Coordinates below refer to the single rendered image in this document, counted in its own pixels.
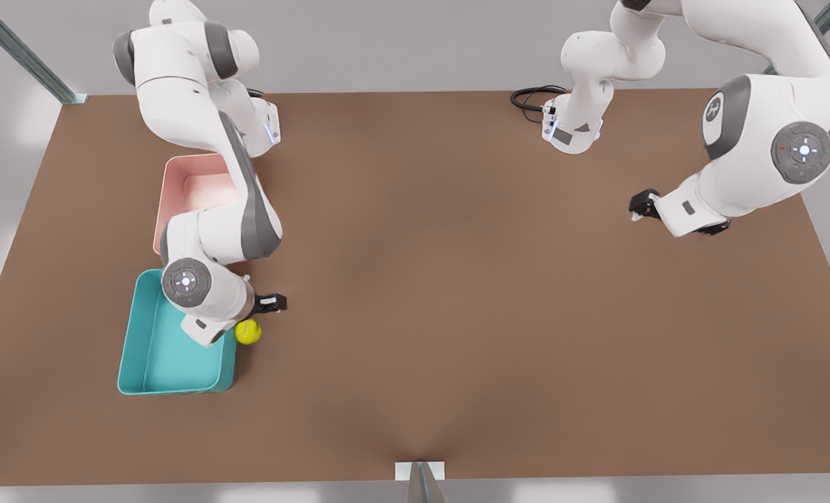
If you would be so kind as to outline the silver frame post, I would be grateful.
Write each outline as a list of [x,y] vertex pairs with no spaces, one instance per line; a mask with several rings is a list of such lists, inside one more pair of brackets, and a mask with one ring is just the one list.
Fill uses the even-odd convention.
[[406,503],[447,503],[438,483],[446,480],[444,461],[396,462],[395,480],[408,483]]
[[830,0],[824,21],[807,14],[797,0],[759,0],[756,20],[764,25],[769,74],[830,78],[830,47],[822,29],[830,27]]
[[0,48],[61,105],[82,105],[88,101],[88,95],[74,92],[1,18]]

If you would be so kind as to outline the pink plastic tray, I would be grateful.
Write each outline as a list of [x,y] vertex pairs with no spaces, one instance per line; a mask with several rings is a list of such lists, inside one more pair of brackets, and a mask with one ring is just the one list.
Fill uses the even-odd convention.
[[233,203],[237,198],[223,157],[216,153],[172,157],[165,166],[153,250],[160,254],[166,224],[176,214]]

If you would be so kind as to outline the teal plastic tray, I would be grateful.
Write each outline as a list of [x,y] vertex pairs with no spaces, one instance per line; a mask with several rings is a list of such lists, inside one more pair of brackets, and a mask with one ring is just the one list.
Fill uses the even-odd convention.
[[124,395],[227,391],[234,382],[236,341],[202,347],[181,328],[183,313],[166,299],[161,271],[138,276],[116,386]]

